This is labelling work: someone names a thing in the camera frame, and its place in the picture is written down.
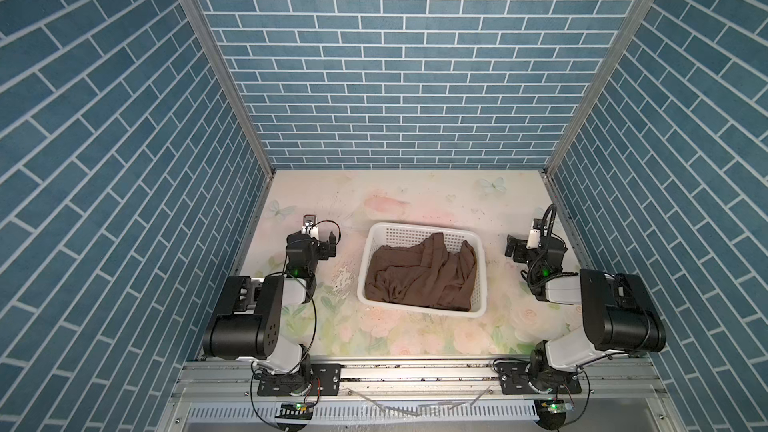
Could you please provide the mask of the white plastic laundry basket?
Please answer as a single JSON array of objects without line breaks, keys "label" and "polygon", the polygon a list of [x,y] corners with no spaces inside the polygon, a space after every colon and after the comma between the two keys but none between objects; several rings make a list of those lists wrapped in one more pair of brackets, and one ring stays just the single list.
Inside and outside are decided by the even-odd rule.
[{"label": "white plastic laundry basket", "polygon": [[[477,260],[477,273],[471,295],[469,311],[441,310],[434,308],[400,305],[370,300],[365,295],[365,280],[373,253],[381,246],[410,247],[421,243],[434,233],[444,235],[444,243],[450,253],[458,253],[461,245],[467,242],[473,247]],[[363,251],[357,284],[358,300],[370,307],[380,307],[408,313],[431,314],[447,317],[477,319],[487,310],[488,280],[486,256],[481,238],[472,231],[434,227],[408,223],[378,222],[371,226]]]}]

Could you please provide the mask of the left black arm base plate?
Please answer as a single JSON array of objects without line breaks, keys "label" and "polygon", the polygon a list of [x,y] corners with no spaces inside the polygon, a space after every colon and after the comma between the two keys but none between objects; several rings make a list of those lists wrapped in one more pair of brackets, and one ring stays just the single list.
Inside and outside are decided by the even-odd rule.
[{"label": "left black arm base plate", "polygon": [[259,379],[259,397],[337,396],[341,365],[305,363],[290,374],[265,374]]}]

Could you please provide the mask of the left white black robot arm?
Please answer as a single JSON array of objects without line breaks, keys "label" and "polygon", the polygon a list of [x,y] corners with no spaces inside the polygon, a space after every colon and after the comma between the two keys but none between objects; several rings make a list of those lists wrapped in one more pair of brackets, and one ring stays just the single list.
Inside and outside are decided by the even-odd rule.
[{"label": "left white black robot arm", "polygon": [[203,334],[203,352],[224,360],[248,360],[252,370],[277,382],[307,384],[312,379],[310,345],[297,344],[280,332],[288,305],[314,304],[316,270],[334,258],[341,235],[321,240],[314,226],[286,238],[282,269],[261,279],[226,279]]}]

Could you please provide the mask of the brown trousers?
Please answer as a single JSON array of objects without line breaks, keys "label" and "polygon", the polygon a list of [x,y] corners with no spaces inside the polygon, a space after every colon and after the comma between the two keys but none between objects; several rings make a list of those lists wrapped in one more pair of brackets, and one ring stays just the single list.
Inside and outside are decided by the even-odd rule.
[{"label": "brown trousers", "polygon": [[364,296],[374,302],[468,312],[478,272],[466,241],[450,252],[442,233],[411,247],[381,246],[371,256]]}]

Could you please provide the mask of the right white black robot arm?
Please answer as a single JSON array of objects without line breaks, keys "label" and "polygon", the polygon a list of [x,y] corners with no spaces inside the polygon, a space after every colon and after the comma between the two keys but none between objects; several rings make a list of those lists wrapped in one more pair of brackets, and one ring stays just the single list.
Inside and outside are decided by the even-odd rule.
[{"label": "right white black robot arm", "polygon": [[660,352],[666,332],[642,279],[562,268],[567,247],[558,237],[507,238],[505,256],[522,264],[521,273],[534,298],[581,308],[581,323],[566,335],[539,342],[529,359],[498,360],[505,395],[581,391],[578,376],[587,366],[621,355]]}]

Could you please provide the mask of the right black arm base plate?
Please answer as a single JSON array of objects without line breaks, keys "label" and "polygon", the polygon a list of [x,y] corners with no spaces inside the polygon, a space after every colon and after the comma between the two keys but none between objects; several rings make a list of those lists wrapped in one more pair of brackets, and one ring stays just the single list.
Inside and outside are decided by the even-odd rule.
[{"label": "right black arm base plate", "polygon": [[549,366],[532,366],[529,362],[502,360],[493,365],[503,395],[576,395],[582,386],[575,372],[559,371]]}]

